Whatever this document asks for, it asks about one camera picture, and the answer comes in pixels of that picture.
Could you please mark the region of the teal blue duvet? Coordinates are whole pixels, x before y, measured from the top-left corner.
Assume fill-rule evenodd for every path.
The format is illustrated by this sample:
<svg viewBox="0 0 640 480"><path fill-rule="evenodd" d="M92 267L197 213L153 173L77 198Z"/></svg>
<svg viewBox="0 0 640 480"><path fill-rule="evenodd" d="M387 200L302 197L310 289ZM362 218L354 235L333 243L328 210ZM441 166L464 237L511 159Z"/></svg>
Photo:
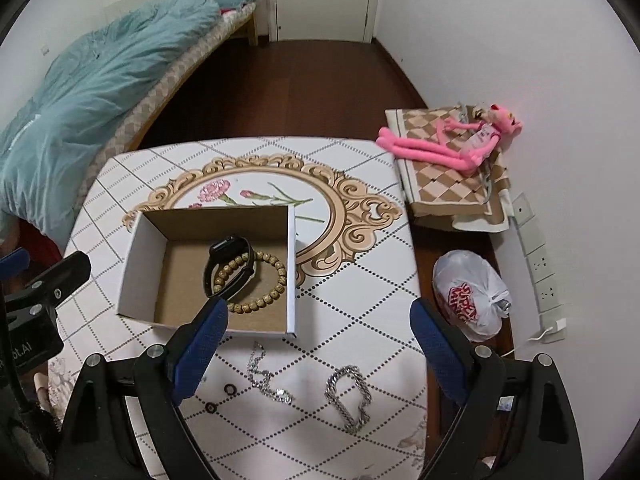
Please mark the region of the teal blue duvet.
<svg viewBox="0 0 640 480"><path fill-rule="evenodd" d="M1 241L25 220L64 247L96 155L175 60L256 0L153 0L74 41L1 133Z"/></svg>

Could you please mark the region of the white wall power strip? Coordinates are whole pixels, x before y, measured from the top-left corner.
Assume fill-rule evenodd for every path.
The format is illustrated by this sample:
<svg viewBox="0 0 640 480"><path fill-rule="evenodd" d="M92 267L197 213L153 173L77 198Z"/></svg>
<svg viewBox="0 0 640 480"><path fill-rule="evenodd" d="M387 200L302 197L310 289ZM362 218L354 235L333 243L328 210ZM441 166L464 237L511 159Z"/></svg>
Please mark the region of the white wall power strip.
<svg viewBox="0 0 640 480"><path fill-rule="evenodd" d="M530 342L553 344L563 340L567 320L555 279L554 265L536 214L524 193L512 200L513 221L533 285L540 325L539 334Z"/></svg>

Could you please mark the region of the bed with patterned mattress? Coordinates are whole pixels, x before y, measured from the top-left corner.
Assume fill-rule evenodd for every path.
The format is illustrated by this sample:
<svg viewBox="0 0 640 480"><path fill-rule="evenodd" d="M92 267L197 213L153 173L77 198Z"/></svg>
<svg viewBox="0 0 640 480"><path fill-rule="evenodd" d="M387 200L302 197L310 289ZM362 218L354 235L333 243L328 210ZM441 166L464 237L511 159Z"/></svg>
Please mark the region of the bed with patterned mattress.
<svg viewBox="0 0 640 480"><path fill-rule="evenodd" d="M93 157L78 190L74 203L75 212L79 210L86 199L91 185L106 162L116 155L138 148L168 102L209 55L232 37L246 38L250 40L252 46L256 46L256 9L257 3L250 2L239 9L224 12L209 32L206 32L202 38L188 47L168 66L160 80L128 112L111 139Z"/></svg>

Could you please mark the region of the patterned white tablecloth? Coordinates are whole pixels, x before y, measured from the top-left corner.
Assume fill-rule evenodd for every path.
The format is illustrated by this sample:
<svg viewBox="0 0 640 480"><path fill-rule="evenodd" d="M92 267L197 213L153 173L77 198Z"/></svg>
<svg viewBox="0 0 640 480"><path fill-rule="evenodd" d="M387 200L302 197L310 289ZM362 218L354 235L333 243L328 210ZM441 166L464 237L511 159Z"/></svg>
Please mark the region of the patterned white tablecloth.
<svg viewBox="0 0 640 480"><path fill-rule="evenodd" d="M93 183L69 250L92 275L58 310L49 396L66 408L81 364L167 339L115 311L137 206L291 205L293 337L222 341L181 411L224 479L413 479L424 463L426 364L408 313L416 258L390 154L369 141L245 138L118 155Z"/></svg>

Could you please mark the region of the white cardboard box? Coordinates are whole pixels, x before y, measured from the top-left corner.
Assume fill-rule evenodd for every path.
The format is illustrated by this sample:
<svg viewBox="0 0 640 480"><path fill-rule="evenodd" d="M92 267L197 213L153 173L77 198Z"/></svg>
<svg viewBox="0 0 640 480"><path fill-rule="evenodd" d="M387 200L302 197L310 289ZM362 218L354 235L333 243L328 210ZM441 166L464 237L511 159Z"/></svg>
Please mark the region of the white cardboard box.
<svg viewBox="0 0 640 480"><path fill-rule="evenodd" d="M228 333L296 332L295 219L290 206L143 211L137 214L116 312L177 328L207 300L228 310Z"/></svg>

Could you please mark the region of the white plastic bag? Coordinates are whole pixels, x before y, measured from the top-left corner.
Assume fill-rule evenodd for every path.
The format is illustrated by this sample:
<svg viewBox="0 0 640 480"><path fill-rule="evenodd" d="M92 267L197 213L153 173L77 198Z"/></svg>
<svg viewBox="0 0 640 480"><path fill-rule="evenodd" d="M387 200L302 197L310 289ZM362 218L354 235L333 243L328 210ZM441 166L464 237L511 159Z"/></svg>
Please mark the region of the white plastic bag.
<svg viewBox="0 0 640 480"><path fill-rule="evenodd" d="M469 341L494 338L509 317L509 289L489 262L475 252L452 250L438 258L432 285L444 317Z"/></svg>

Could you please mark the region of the black smart watch band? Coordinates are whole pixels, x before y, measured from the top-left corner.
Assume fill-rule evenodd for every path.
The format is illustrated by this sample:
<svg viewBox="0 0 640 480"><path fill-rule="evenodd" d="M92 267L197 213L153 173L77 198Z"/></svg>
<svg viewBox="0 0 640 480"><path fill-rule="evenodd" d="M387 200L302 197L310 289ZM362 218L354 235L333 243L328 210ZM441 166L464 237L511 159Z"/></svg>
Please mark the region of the black smart watch band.
<svg viewBox="0 0 640 480"><path fill-rule="evenodd" d="M230 300L250 282L255 270L250 242L239 235L227 236L209 247L203 273L204 294L207 298Z"/></svg>

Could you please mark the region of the pink panther plush toy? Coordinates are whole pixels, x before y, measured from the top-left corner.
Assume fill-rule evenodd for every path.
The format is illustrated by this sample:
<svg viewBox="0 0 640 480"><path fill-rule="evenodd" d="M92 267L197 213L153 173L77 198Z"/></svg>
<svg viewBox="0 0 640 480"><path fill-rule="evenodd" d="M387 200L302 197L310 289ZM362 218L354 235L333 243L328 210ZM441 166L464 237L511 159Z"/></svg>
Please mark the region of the pink panther plush toy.
<svg viewBox="0 0 640 480"><path fill-rule="evenodd" d="M396 158L474 174L502 141L522 131L523 124L510 110L491 104L474 110L470 122L449 116L437 118L433 127L435 140L402 138L383 127L378 130L375 143Z"/></svg>

